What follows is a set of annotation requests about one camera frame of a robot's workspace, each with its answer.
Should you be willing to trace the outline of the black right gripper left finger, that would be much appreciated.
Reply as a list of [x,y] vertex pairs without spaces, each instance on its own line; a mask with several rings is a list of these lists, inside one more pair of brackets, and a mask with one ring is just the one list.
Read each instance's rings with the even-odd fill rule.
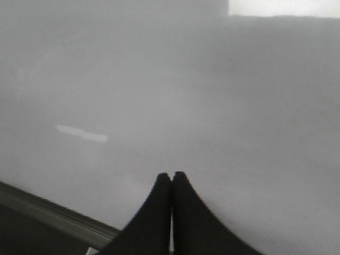
[[169,254],[171,180],[157,175],[147,199],[125,228],[99,254]]

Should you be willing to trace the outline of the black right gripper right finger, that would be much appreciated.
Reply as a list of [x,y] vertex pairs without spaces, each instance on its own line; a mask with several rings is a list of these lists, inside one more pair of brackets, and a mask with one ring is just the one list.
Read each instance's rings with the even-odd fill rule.
[[175,254],[259,254],[226,228],[195,192],[184,172],[172,180]]

